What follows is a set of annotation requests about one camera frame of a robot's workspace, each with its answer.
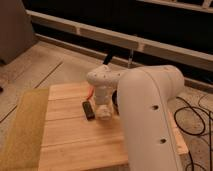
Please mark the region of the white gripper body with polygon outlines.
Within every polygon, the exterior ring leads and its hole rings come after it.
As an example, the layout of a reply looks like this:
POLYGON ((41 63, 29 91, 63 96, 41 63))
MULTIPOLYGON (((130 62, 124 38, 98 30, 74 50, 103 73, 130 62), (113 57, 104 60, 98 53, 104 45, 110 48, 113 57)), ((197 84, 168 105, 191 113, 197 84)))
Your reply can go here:
POLYGON ((108 120, 112 116, 111 102, 108 96, 95 96, 95 114, 100 120, 108 120))

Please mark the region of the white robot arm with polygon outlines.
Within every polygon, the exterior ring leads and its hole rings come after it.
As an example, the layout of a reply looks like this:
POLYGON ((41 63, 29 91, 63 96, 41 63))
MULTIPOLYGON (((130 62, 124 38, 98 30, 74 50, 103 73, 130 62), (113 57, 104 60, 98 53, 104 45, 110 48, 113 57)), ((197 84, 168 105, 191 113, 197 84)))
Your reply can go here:
POLYGON ((172 65, 112 71, 102 65, 87 74, 95 103, 109 102, 117 90, 118 112, 131 171, 183 171, 170 124, 168 101, 184 88, 181 71, 172 65))

